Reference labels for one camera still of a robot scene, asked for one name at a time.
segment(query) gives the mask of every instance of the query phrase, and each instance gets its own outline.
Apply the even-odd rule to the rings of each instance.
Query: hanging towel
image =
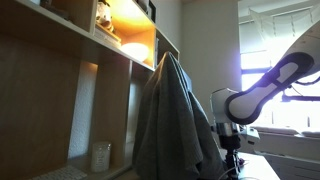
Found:
[[[218,179],[223,160],[207,117],[166,52],[140,103],[133,169],[142,180]]]

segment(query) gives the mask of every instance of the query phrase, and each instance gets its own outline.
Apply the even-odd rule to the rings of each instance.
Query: bright window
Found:
[[[271,67],[271,60],[265,51],[241,55],[242,90],[247,90]],[[320,72],[303,78],[301,82],[312,82],[320,76]],[[320,96],[320,82],[311,86],[293,84],[285,91],[286,95]],[[320,102],[282,101],[282,92],[269,100],[262,109],[259,118],[252,125],[277,125],[300,128],[320,128]]]

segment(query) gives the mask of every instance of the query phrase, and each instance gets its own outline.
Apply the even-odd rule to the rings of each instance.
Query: small jar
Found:
[[[110,142],[97,142],[93,144],[92,159],[91,159],[91,171],[102,172],[109,169],[110,162]]]

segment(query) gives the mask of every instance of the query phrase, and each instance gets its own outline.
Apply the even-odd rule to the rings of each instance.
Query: robotic arm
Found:
[[[227,150],[226,163],[231,179],[238,179],[240,172],[237,149],[238,135],[252,137],[253,144],[259,135],[255,129],[240,130],[241,125],[253,123],[263,105],[298,79],[320,70],[320,22],[304,33],[270,71],[246,91],[220,89],[211,94],[211,107],[215,120],[214,131],[220,145]]]

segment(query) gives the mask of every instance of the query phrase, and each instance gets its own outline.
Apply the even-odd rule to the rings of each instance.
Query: warm light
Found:
[[[146,45],[140,43],[128,43],[121,46],[121,51],[134,57],[138,61],[144,61],[147,59],[149,49]]]

